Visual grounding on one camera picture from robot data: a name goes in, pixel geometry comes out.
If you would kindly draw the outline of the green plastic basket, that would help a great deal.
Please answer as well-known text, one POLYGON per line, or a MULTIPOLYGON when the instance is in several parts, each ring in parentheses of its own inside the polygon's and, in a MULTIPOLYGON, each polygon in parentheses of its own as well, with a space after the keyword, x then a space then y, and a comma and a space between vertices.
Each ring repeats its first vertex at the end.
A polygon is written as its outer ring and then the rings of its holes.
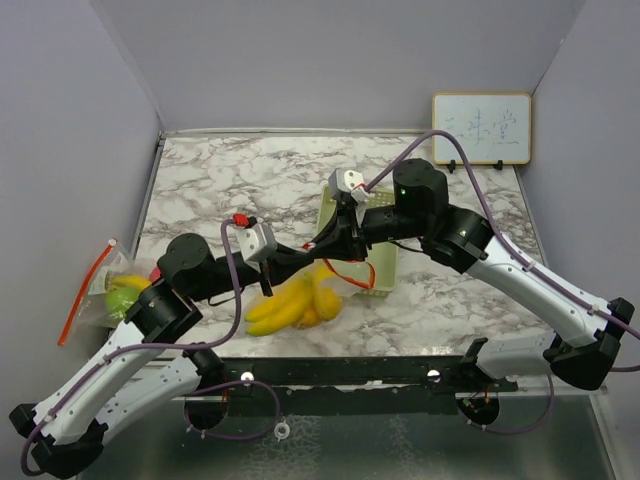
MULTIPOLYGON (((368 209, 393 206, 394 194, 392 190, 381 188, 374 191, 368 202, 368 209)), ((316 234, 325 227, 336 209, 336 201, 329 193, 329 188, 325 185, 321 190, 321 200, 317 215, 316 234)), ((371 289, 364 289, 344 280, 336 280, 340 293, 347 296, 386 298, 395 289, 398 263, 398 247, 390 243, 380 243, 372 246, 368 251, 366 262, 375 270, 375 281, 371 289)), ((331 260, 331 265, 344 277, 365 283, 370 279, 371 269, 361 263, 349 263, 344 261, 331 260)))

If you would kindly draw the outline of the clear zip bag red zipper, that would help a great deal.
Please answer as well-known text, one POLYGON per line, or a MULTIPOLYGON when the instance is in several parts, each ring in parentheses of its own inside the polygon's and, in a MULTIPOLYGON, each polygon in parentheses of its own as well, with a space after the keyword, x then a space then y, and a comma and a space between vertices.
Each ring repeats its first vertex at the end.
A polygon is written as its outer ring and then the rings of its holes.
POLYGON ((154 260, 134 259, 117 239, 109 239, 81 283, 57 345, 66 346, 74 335, 89 328, 115 328, 125 318, 114 321, 105 307, 105 296, 114 289, 111 287, 112 278, 117 275, 139 275, 149 279, 155 267, 154 260))

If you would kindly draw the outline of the green lime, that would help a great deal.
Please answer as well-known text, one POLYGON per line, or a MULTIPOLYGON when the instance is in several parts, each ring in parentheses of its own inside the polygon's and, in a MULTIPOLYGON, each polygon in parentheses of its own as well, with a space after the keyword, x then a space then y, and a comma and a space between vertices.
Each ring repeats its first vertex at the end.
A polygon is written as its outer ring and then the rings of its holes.
POLYGON ((140 292, 134 287, 119 287, 109 291, 105 296, 105 307, 109 317, 121 321, 126 317, 128 309, 137 301, 140 292))

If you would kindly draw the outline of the orange bell pepper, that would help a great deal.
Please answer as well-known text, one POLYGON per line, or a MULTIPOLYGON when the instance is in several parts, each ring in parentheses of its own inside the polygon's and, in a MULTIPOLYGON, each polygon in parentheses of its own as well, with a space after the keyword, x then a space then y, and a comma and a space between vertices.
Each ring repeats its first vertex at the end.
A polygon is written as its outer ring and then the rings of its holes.
POLYGON ((299 329, 307 329, 312 328, 322 322, 322 318, 319 316, 318 312, 314 307, 309 307, 304 311, 299 321, 296 324, 296 327, 299 329))

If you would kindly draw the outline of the yellow mango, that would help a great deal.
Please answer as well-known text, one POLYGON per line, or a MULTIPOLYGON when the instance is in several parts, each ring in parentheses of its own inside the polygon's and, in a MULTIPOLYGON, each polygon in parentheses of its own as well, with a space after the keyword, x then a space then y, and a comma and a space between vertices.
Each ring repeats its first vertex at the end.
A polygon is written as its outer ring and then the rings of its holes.
POLYGON ((343 308, 342 298, 329 287, 314 289, 313 305, 322 321, 335 319, 343 308))

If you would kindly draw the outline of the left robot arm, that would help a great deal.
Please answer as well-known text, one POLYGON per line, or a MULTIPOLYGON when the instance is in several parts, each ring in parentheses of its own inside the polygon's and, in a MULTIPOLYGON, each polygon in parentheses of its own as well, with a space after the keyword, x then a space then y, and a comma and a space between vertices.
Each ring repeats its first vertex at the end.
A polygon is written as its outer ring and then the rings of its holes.
POLYGON ((292 249, 262 226, 239 228, 233 251, 221 236, 224 255, 215 258, 194 233, 172 240, 158 260, 160 277, 146 287, 105 344, 62 387, 36 404, 10 413, 24 437, 24 475, 68 479, 102 453, 109 436, 157 404, 193 390, 206 395, 220 385, 215 348, 231 340, 239 326, 209 343, 184 344, 181 337, 200 322, 197 302, 231 293, 234 314, 242 313, 244 287, 278 285, 311 264, 312 244, 292 249))

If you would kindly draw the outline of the yellow banana bunch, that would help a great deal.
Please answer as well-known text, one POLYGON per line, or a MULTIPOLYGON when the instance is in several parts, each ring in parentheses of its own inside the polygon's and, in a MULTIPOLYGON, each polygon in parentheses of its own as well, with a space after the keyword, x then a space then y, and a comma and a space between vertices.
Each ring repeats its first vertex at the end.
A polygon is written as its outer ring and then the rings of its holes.
POLYGON ((111 280, 111 287, 118 288, 131 288, 137 292, 142 292, 151 285, 151 281, 145 277, 139 275, 117 275, 111 280))

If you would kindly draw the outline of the red apple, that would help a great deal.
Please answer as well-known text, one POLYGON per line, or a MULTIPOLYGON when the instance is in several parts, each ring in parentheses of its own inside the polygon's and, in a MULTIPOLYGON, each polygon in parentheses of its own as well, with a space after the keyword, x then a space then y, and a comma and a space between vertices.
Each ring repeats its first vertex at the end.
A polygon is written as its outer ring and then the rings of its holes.
POLYGON ((162 274, 161 274, 160 269, 159 269, 158 267, 155 267, 155 268, 151 271, 151 273, 150 273, 150 275, 149 275, 149 281, 150 281, 151 283, 154 283, 154 282, 156 282, 156 281, 157 281, 161 276, 162 276, 162 274))

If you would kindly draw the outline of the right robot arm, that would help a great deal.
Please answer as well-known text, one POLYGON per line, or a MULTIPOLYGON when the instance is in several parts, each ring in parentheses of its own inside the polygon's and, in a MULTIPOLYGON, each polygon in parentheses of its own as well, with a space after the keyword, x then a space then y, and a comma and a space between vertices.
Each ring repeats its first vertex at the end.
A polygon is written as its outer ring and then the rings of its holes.
POLYGON ((362 175, 337 169, 328 180, 336 202, 314 238, 320 259, 363 260, 373 245, 417 238, 440 265, 500 290, 550 326, 550 331, 509 340, 479 339, 459 367, 461 383, 481 391, 510 375, 554 375, 586 391, 612 372, 633 306, 598 298, 526 255, 487 218, 449 202, 446 175, 423 159, 401 162, 392 173, 394 203, 369 208, 362 175))

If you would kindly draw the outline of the small yellow bananas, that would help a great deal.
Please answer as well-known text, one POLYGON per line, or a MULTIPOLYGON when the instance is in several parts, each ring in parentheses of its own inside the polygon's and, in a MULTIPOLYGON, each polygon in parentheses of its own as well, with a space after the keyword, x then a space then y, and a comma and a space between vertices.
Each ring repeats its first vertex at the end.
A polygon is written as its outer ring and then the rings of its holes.
POLYGON ((246 333, 259 337, 276 333, 296 324, 306 309, 313 305, 313 284, 309 273, 287 280, 271 297, 255 303, 246 313, 246 333))

